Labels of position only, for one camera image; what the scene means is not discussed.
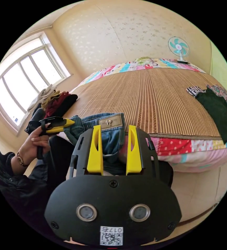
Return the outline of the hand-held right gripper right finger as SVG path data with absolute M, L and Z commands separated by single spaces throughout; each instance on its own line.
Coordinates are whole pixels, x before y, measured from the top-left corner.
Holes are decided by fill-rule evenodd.
M 142 170 L 139 141 L 136 127 L 129 125 L 126 175 L 140 174 Z

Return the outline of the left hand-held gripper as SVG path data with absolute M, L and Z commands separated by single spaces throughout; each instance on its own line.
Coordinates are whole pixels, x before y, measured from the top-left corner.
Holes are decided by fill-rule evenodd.
M 74 124 L 75 121 L 71 119 L 62 117 L 49 117 L 42 120 L 31 120 L 25 128 L 25 132 L 30 135 L 37 128 L 40 128 L 41 131 L 38 137 L 41 139 L 46 139 L 51 135 L 57 135 L 60 132 L 63 132 L 65 127 L 69 127 Z

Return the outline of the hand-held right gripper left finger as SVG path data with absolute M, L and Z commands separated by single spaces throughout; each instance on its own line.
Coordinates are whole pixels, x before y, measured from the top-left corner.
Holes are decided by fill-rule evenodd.
M 101 139 L 101 125 L 93 127 L 92 140 L 89 148 L 87 172 L 94 175 L 103 175 L 103 150 Z

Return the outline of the person's left hand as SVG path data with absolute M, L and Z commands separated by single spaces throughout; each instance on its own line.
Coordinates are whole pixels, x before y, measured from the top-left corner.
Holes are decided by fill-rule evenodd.
M 49 136 L 41 135 L 43 129 L 41 126 L 36 128 L 23 143 L 18 151 L 18 161 L 25 166 L 38 158 L 38 149 L 42 149 L 42 155 L 50 151 Z

